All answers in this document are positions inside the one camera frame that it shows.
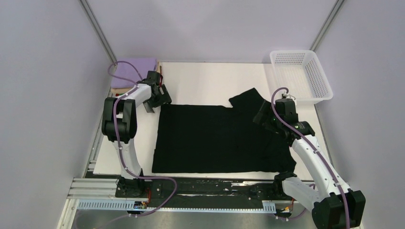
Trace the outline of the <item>black t shirt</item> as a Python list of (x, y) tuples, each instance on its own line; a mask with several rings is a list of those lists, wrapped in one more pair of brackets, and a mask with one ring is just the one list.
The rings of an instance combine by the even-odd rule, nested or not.
[(264, 99), (252, 88), (221, 105), (161, 107), (153, 173), (292, 172), (288, 144), (253, 119)]

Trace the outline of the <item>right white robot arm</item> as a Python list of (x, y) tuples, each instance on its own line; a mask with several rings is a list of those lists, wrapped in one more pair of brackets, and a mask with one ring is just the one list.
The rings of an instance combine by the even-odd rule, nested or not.
[(293, 172), (276, 176), (273, 194), (278, 199), (294, 198), (308, 210), (318, 229), (351, 229), (360, 226), (366, 199), (353, 190), (326, 159), (313, 128), (299, 121), (296, 103), (283, 97), (264, 100), (254, 123), (281, 136), (305, 164), (315, 188), (304, 184)]

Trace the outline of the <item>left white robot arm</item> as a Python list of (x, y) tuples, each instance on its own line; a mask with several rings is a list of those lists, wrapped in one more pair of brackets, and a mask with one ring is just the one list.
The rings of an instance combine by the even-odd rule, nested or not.
[(146, 192), (144, 180), (158, 180), (146, 177), (139, 164), (134, 138), (138, 129), (137, 108), (144, 106), (147, 113), (155, 108), (170, 104), (171, 97), (163, 84), (163, 76), (157, 71), (148, 71), (147, 77), (135, 83), (127, 92), (104, 101), (102, 134), (113, 144), (119, 161), (119, 181), (128, 183), (128, 191), (135, 197)]

